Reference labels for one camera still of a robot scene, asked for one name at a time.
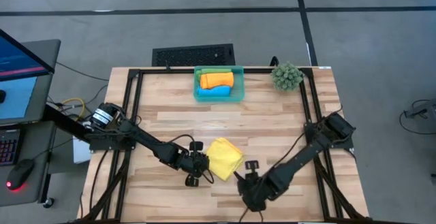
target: teal plastic bin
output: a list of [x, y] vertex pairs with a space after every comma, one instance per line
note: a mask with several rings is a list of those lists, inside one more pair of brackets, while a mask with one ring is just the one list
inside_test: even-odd
[[[231, 69], [233, 72], [233, 87], [228, 97], [201, 97], [198, 96], [200, 79], [197, 78], [196, 72], [201, 69]], [[193, 75], [193, 96], [198, 102], [240, 102], [244, 99], [244, 67], [242, 66], [197, 66], [194, 68]]]

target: computer monitor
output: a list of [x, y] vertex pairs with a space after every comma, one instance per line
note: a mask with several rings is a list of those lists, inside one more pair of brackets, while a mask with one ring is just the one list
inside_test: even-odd
[[0, 81], [54, 72], [51, 66], [0, 29]]

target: keyboard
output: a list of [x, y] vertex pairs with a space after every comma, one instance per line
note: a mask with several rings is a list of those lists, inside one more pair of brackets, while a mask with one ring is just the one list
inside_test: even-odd
[[20, 151], [20, 130], [0, 130], [0, 166], [14, 165]]
[[235, 65], [232, 44], [153, 49], [152, 62], [153, 67]]

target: concrete floor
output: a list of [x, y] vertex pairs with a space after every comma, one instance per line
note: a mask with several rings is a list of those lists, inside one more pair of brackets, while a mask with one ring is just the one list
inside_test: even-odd
[[[307, 7], [436, 5], [436, 0], [305, 0]], [[297, 0], [0, 0], [0, 12], [147, 10], [198, 7], [297, 7]], [[354, 136], [360, 178], [375, 219], [434, 223], [436, 143], [433, 135], [402, 130], [398, 117], [417, 99], [436, 97], [436, 12], [309, 13], [319, 65], [331, 65]], [[108, 78], [111, 67], [149, 66], [151, 50], [171, 46], [233, 43], [239, 65], [280, 61], [308, 65], [299, 13], [176, 14], [128, 16], [10, 16], [0, 28], [18, 41], [59, 38], [59, 61]], [[67, 84], [74, 83], [70, 89]], [[90, 99], [105, 82], [58, 66], [50, 96]], [[103, 101], [104, 92], [91, 104]], [[426, 121], [406, 121], [416, 130]], [[37, 204], [0, 208], [0, 223], [73, 220], [86, 165], [55, 174], [48, 210]]]

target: wooden table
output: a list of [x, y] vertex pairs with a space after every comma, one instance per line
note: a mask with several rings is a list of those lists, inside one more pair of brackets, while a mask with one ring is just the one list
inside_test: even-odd
[[[128, 69], [112, 69], [105, 102], [121, 106]], [[332, 70], [314, 67], [313, 72], [323, 115], [338, 110], [340, 102]], [[306, 80], [305, 84], [313, 112], [309, 82]], [[277, 92], [268, 74], [245, 74], [245, 98], [241, 103], [197, 103], [192, 89], [192, 74], [145, 75], [138, 108], [142, 117], [140, 127], [162, 141], [183, 133], [191, 134], [204, 142], [204, 149], [215, 138], [225, 137], [244, 152], [245, 160], [259, 161], [260, 174], [282, 157], [302, 133], [305, 115], [300, 91]], [[127, 113], [131, 112], [133, 99], [134, 92], [131, 92]], [[186, 139], [176, 142], [189, 145]], [[305, 143], [302, 138], [289, 157]], [[95, 153], [89, 164], [82, 196], [85, 214], [89, 211], [91, 186], [102, 155], [103, 152]], [[340, 190], [358, 212], [368, 215], [354, 159], [340, 149], [331, 150], [331, 155]], [[97, 178], [93, 204], [106, 188], [111, 160], [112, 152], [109, 152]], [[238, 172], [245, 175], [247, 171], [241, 167]], [[122, 221], [239, 220], [245, 205], [238, 195], [235, 177], [227, 182], [215, 177], [213, 185], [201, 178], [198, 188], [185, 187], [185, 178], [186, 173], [159, 163], [149, 149], [137, 146], [131, 156]], [[330, 213], [334, 217], [331, 192], [327, 186], [326, 191]], [[117, 196], [116, 189], [109, 217], [114, 216]], [[323, 220], [313, 162], [295, 175], [286, 193], [274, 202], [267, 202], [263, 215], [265, 221]], [[260, 216], [248, 212], [244, 221], [260, 221]]]

